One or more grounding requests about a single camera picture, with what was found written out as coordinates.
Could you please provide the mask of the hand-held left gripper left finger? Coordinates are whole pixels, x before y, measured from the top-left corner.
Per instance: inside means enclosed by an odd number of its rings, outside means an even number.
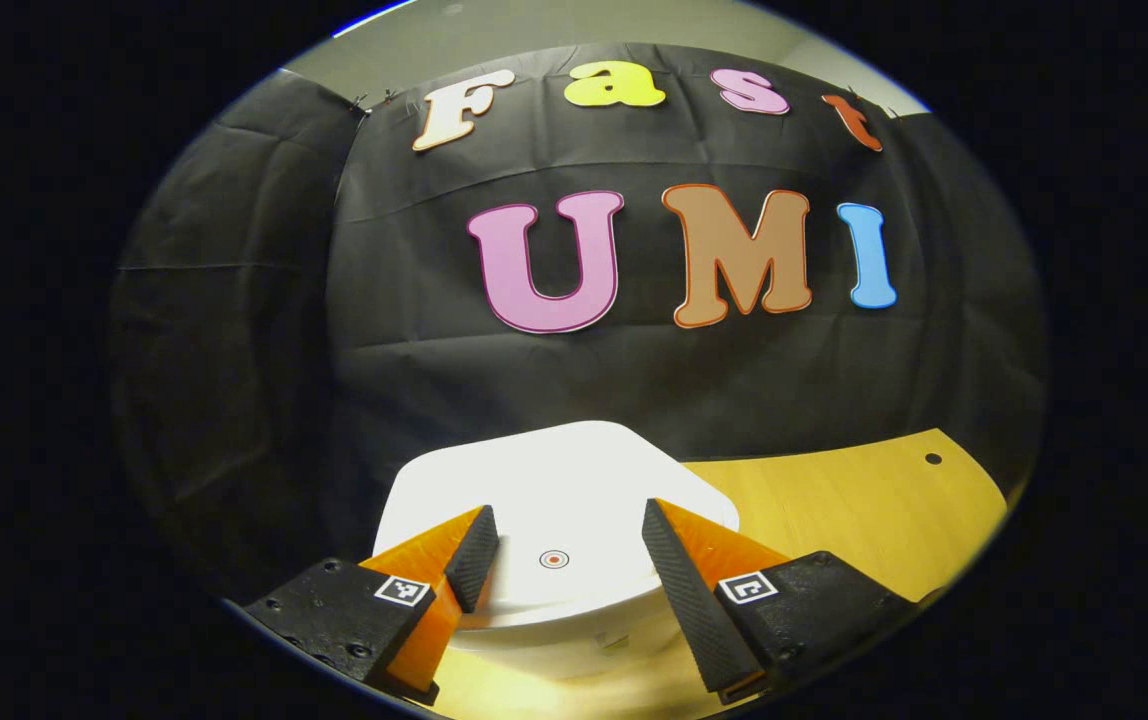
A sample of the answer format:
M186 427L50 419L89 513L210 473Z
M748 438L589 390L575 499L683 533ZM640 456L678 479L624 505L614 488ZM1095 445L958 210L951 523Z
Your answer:
M367 560L317 562L245 614L354 682L436 700L434 674L497 550L495 511L478 506Z

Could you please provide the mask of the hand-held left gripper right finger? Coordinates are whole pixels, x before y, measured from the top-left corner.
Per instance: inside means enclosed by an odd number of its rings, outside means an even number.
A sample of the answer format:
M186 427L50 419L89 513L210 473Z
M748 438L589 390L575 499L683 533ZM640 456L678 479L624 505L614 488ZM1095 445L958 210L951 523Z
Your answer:
M722 705L810 683L920 611L835 553L792 559L662 498L644 505L641 536Z

